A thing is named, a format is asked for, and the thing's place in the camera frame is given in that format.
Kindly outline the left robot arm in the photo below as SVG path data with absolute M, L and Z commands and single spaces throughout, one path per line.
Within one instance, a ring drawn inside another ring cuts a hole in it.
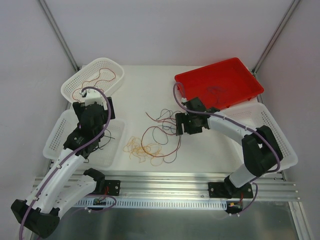
M 67 190 L 66 182 L 98 147 L 101 138 L 115 118 L 111 97 L 105 97 L 107 109 L 94 101 L 89 105 L 73 103 L 78 124 L 67 137 L 58 160 L 41 183 L 25 199 L 16 199 L 11 210 L 20 223 L 18 238 L 24 238 L 24 229 L 40 238 L 49 237 L 63 216 L 83 197 L 105 195 L 105 175 L 94 168 L 84 171 L 81 178 Z

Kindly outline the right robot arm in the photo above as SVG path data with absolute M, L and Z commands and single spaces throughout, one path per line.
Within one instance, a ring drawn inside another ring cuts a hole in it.
M 235 198 L 244 193 L 252 181 L 279 170 L 283 154 L 270 127 L 245 126 L 215 107 L 206 108 L 198 97 L 182 102 L 180 106 L 185 111 L 175 114 L 176 135 L 199 134 L 203 129 L 214 130 L 242 148 L 243 164 L 222 182 L 209 183 L 211 197 Z

